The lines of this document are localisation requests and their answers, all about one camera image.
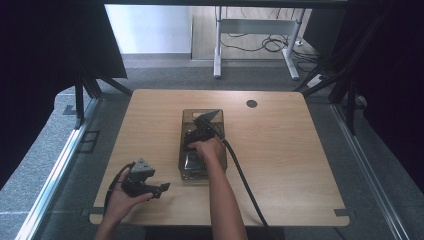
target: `black round hole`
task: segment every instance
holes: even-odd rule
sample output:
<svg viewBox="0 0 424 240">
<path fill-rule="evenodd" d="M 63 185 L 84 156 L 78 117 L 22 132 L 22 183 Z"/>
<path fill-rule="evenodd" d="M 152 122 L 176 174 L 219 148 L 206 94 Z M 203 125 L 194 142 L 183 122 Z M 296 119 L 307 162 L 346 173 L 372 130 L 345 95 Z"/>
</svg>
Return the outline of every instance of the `black round hole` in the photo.
<svg viewBox="0 0 424 240">
<path fill-rule="evenodd" d="M 255 100 L 249 100 L 246 102 L 246 105 L 250 108 L 255 108 L 258 106 L 258 103 Z"/>
</svg>

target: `white desk frame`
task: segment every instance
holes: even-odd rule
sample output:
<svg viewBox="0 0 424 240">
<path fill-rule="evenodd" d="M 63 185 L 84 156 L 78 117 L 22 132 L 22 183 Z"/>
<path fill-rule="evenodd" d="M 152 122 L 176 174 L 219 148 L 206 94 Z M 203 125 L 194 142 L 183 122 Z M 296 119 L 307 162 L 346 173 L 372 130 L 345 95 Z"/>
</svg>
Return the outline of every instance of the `white desk frame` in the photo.
<svg viewBox="0 0 424 240">
<path fill-rule="evenodd" d="M 301 13 L 296 20 L 255 20 L 255 19 L 222 19 L 222 7 L 218 7 L 217 24 L 216 24 L 216 45 L 213 64 L 214 78 L 221 77 L 221 34 L 273 34 L 273 35 L 290 35 L 289 45 L 287 49 L 283 49 L 283 56 L 286 60 L 287 67 L 293 80 L 299 79 L 296 67 L 291 59 L 297 35 L 302 25 L 305 9 L 301 9 Z"/>
</svg>

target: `wooden table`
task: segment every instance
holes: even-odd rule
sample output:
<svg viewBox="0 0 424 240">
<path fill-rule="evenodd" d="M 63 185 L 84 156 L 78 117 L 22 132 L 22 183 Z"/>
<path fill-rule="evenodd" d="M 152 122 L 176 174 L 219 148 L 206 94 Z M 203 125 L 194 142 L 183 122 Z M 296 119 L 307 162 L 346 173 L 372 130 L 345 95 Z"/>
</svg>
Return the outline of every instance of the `wooden table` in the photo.
<svg viewBox="0 0 424 240">
<path fill-rule="evenodd" d="M 257 107 L 246 102 L 255 100 Z M 294 92 L 136 90 L 128 106 L 94 207 L 114 176 L 144 157 L 156 169 L 150 185 L 170 182 L 160 199 L 123 220 L 145 226 L 210 226 L 207 181 L 183 181 L 178 170 L 184 109 L 222 109 L 226 139 L 270 226 L 346 226 L 344 203 L 305 100 Z M 261 225 L 231 155 L 227 178 L 246 226 Z M 91 214 L 98 224 L 101 214 Z"/>
</svg>

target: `white wall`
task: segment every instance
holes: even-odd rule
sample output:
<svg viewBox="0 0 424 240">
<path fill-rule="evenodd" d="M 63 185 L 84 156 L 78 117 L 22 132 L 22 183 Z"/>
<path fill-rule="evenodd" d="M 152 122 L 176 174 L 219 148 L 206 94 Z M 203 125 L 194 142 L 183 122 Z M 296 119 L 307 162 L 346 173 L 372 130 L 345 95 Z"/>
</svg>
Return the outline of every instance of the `white wall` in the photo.
<svg viewBox="0 0 424 240">
<path fill-rule="evenodd" d="M 190 53 L 191 7 L 106 5 L 121 54 Z"/>
</svg>

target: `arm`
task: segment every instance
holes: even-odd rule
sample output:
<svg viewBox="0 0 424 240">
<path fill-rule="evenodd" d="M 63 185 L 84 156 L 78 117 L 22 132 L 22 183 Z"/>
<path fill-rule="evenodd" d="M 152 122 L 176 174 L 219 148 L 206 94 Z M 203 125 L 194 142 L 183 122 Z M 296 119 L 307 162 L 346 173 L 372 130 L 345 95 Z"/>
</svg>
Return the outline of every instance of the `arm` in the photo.
<svg viewBox="0 0 424 240">
<path fill-rule="evenodd" d="M 230 183 L 219 162 L 225 151 L 223 144 L 212 138 L 206 142 L 189 145 L 196 148 L 205 161 L 209 176 L 209 198 L 212 232 L 214 239 L 247 239 L 246 228 Z"/>
<path fill-rule="evenodd" d="M 153 197 L 152 193 L 146 193 L 141 196 L 132 198 L 128 196 L 121 188 L 121 183 L 128 174 L 127 168 L 119 177 L 115 189 L 109 199 L 109 204 L 106 213 L 103 216 L 102 222 L 97 229 L 95 240 L 109 240 L 115 236 L 116 228 L 121 220 L 127 216 L 131 209 L 138 203 L 147 201 Z"/>
</svg>

